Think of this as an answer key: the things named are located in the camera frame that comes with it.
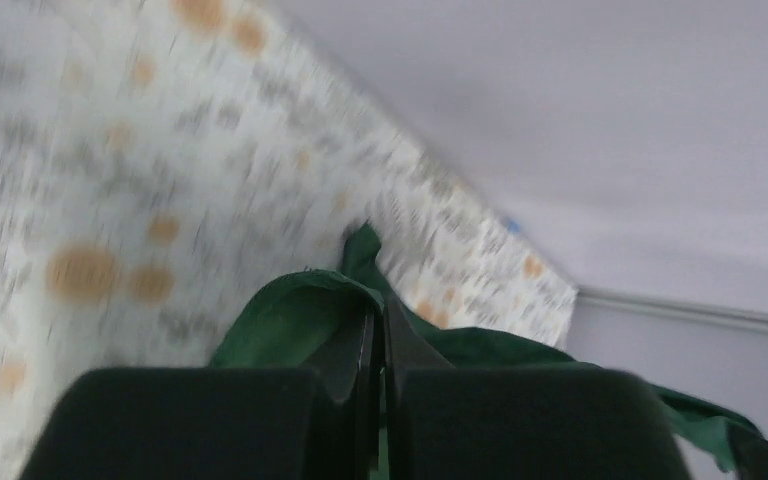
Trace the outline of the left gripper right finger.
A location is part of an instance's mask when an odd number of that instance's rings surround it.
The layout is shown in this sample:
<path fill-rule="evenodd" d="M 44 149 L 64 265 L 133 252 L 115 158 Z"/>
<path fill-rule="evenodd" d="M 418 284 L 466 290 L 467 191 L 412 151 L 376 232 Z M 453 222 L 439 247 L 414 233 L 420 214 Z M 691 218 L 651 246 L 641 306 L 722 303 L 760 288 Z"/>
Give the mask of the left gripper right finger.
<path fill-rule="evenodd" d="M 686 479 L 640 378 L 598 367 L 457 368 L 395 298 L 383 321 L 393 479 Z"/>

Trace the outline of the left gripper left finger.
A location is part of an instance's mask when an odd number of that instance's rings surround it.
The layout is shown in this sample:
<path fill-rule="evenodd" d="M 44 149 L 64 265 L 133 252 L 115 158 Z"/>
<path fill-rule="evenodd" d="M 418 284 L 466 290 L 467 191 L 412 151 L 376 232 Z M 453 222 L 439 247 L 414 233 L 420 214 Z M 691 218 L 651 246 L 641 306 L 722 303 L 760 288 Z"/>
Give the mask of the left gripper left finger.
<path fill-rule="evenodd" d="M 366 479 L 375 313 L 294 368 L 110 368 L 56 403 L 24 479 Z"/>

